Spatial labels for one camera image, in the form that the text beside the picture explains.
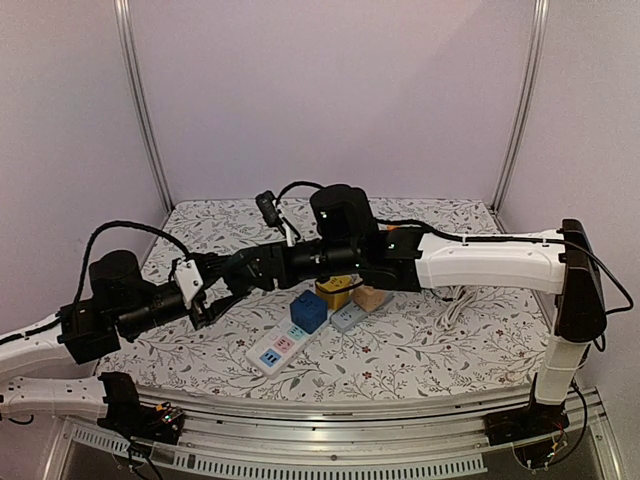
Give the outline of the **blue cube socket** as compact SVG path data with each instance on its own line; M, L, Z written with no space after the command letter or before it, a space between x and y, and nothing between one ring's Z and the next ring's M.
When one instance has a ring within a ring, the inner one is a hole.
M315 293L305 290L290 304L290 316L294 325L307 334L313 334L327 320L328 303Z

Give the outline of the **white multi-switch power strip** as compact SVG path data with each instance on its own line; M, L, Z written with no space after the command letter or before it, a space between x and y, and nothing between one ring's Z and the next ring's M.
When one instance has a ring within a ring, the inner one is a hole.
M326 320L309 334L285 316L246 351L245 357L259 373L275 379L328 325Z

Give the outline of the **yellow cube socket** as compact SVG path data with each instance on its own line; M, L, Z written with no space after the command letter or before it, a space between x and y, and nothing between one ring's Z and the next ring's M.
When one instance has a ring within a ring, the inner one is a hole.
M348 302L352 284L351 276L330 277L326 282L315 282L315 294L327 302L329 310L336 311Z

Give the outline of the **blue-grey power strip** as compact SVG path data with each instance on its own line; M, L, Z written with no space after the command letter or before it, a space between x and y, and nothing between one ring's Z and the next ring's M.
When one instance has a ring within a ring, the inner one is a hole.
M383 296L382 302L377 305L372 311L365 310L362 306L357 304L354 299L351 299L339 310L331 314L329 318L330 324L338 332L345 333L373 313L384 309L386 305L391 301L392 297L393 294L387 292Z

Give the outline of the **beige cube socket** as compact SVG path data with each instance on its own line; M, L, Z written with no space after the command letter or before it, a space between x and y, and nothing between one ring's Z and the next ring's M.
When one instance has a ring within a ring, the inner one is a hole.
M383 290L362 285L354 290L352 298L362 310L371 313L384 304L387 293Z

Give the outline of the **dark green cube socket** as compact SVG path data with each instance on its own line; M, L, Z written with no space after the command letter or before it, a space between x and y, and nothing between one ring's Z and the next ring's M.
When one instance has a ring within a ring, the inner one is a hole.
M258 288L262 281L259 263L255 259L242 259L234 262L224 276L224 281L233 293Z

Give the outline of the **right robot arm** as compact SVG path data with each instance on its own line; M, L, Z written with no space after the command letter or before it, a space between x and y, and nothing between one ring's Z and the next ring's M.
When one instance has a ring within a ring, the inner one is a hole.
M228 260L229 288L288 289L310 279L356 274L379 290L418 292L439 287L522 288L555 296L555 323L517 427L537 436L552 424L589 344L601 337L611 310L603 277L634 307L629 292L592 251L583 225L533 234L448 233L416 219L374 216L363 189L320 187L309 199L318 238L249 247Z

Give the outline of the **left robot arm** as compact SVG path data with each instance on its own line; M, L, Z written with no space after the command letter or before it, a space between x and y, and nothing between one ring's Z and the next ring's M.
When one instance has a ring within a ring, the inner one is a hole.
M141 404L131 377L107 372L78 380L33 379L26 372L53 363L82 365L118 351L123 341L183 317L199 330L216 322L245 298L250 286L232 282L249 262L246 255L193 253L169 236L182 253L166 282L142 277L136 255L115 250L82 263L79 284L92 295L75 295L71 304L23 331L1 340L1 416L23 422L44 412L94 420L103 428L141 433L146 427L174 427L166 407Z

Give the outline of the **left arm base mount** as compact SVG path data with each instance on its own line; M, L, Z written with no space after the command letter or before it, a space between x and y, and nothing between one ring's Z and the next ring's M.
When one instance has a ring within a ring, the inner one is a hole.
M185 419L185 411L170 402L147 406L138 400L118 400L108 403L106 416L99 418L97 425L127 440L144 439L176 445Z

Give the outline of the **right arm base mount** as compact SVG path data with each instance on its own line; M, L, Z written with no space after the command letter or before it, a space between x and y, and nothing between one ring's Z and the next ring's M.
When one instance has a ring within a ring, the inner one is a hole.
M563 404L544 405L535 400L523 407L489 413L482 420L491 446L548 435L569 426Z

